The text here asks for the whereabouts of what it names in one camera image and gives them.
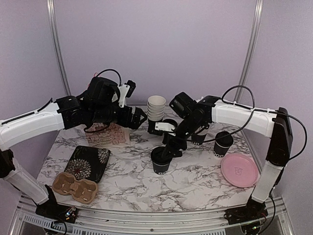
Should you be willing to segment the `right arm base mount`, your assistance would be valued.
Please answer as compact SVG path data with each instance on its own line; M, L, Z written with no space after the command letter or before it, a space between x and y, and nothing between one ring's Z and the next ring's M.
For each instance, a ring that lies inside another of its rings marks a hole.
M257 202L250 196L244 206L227 209L224 214L224 219L228 221L229 225L232 225L259 218L266 218L267 216L268 211L265 202Z

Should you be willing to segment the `brown cardboard cup carrier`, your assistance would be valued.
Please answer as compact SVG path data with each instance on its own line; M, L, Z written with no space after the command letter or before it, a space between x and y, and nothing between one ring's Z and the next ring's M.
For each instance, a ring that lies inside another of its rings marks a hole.
M67 172L61 172L55 178L52 189L61 195L71 195L75 201L90 204L98 192L98 184L87 179L77 180Z

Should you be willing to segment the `black takeout coffee cup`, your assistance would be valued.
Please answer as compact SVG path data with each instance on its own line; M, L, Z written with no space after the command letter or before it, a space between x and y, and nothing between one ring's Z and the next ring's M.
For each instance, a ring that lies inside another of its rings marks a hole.
M215 143L213 148L213 154L217 158L223 158L227 154L229 148L230 148L229 146L220 146L217 143Z
M169 163L167 164L157 164L153 162L153 171L158 175L164 175L169 169Z

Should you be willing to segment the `white paper takeout bag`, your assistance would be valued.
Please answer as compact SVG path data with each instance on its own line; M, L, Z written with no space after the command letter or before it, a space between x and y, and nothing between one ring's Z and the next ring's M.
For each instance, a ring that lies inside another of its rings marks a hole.
M117 124L118 86L120 74L113 69L95 73L88 85L83 102L93 112L91 124L84 128L91 146L119 146L129 143L129 134Z

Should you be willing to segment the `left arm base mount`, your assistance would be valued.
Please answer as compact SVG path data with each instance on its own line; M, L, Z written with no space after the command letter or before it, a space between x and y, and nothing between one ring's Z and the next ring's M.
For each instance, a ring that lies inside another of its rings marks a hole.
M73 206L58 204L53 190L45 185L48 192L48 200L41 205L36 205L35 213L37 215L56 219L59 222L68 222L74 224L77 218L78 210Z

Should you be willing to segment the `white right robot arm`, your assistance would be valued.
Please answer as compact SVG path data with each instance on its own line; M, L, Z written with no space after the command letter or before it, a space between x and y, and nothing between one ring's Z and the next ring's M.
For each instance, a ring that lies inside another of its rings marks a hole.
M174 136L171 147L176 150L182 148L179 140L186 141L200 127L211 123L242 127L270 138L265 165L250 197L252 201L242 209L246 219L253 219L261 212L260 203L268 198L290 160L293 136L287 110L244 108L211 95L195 101L184 92L176 95L169 106L182 122L178 126L157 123L156 129Z

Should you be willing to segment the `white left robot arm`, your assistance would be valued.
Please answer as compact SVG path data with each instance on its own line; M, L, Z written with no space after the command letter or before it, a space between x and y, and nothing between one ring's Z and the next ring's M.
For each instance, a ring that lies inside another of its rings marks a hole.
M50 217L57 218L62 207L56 203L54 193L40 184L14 159L11 147L33 137L94 123L116 123L122 127L138 129L147 119L138 107L126 106L125 100L135 90L129 80L117 84L107 78L95 76L88 88L78 96L66 96L49 101L32 112L0 122L0 177L28 195Z

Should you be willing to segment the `black coffee cup lid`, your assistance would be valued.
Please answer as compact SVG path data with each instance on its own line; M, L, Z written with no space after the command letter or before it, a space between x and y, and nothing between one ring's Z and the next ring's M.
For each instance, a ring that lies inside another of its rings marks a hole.
M233 144L234 140L231 134L227 131L219 132L215 136L215 143L221 147L230 147Z

